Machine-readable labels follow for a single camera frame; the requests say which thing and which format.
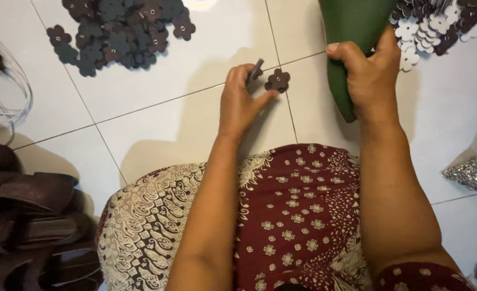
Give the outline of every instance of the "woman's lap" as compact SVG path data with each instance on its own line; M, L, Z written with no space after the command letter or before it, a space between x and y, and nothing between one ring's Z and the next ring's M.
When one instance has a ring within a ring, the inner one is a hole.
M239 164L238 290L369 285L352 159L343 149L294 144ZM98 232L109 289L164 288L204 168L157 170L110 198Z

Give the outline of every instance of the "fingernail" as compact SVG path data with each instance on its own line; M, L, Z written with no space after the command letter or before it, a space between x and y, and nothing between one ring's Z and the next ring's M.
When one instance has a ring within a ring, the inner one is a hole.
M334 52L337 49L338 46L339 46L339 43L331 43L331 44L326 46L326 51L327 52Z

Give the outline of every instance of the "hand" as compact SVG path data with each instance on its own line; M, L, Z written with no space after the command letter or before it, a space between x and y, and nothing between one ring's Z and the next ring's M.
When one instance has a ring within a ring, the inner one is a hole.
M398 123L395 86L400 49L390 25L380 37L375 54L369 58L351 41L331 43L326 53L334 60L343 61L348 70L348 92L361 124Z
M253 99L246 90L246 80L254 64L240 65L229 71L220 99L219 136L242 141L244 132L264 106L278 96L278 91L269 90Z

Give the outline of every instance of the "metal tool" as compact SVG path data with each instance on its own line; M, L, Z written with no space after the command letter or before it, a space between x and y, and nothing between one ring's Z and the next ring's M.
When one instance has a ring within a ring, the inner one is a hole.
M262 58L258 59L258 62L256 63L255 67L253 70L249 73L249 76L247 78L246 82L246 88L248 88L249 84L253 82L254 79L258 77L258 71L260 70L260 67L264 64L264 60Z

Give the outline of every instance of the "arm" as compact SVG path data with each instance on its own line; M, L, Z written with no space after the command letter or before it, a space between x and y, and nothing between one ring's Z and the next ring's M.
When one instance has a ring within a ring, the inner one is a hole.
M167 291L231 290L238 211L237 150L242 136L265 104L268 91L253 99L246 91L253 64L229 71L220 104L219 133L209 156L171 268Z
M414 172L398 121L395 85L400 49L388 26L366 58L354 43L333 43L329 57L348 70L348 90L361 127L361 233L371 274L407 261L458 270L441 245L441 231Z

